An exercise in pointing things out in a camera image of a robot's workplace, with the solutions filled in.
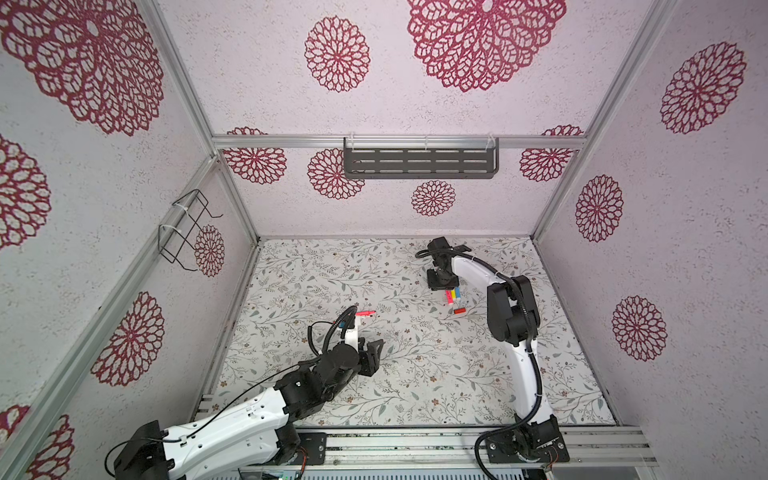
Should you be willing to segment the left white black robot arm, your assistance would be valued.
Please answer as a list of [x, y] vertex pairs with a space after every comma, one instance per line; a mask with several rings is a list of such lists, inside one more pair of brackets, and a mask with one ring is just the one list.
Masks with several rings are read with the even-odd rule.
[[290, 370], [251, 400], [200, 421], [139, 427], [113, 461], [115, 479], [212, 479], [246, 465], [284, 464], [300, 448], [294, 422], [317, 412], [356, 376], [373, 376], [384, 342], [344, 342]]

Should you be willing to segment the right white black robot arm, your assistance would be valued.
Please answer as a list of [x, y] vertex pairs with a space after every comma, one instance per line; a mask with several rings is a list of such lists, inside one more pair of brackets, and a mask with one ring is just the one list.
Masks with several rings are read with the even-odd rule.
[[485, 292], [486, 324], [492, 338], [510, 355], [515, 417], [509, 425], [481, 434], [474, 451], [479, 466], [480, 448], [492, 462], [520, 460], [551, 466], [570, 460], [558, 420], [544, 392], [538, 362], [541, 324], [533, 287], [524, 275], [510, 277], [471, 254], [465, 245], [452, 246], [446, 238], [431, 240], [417, 258], [429, 257], [427, 283], [433, 291], [452, 291], [465, 282]]

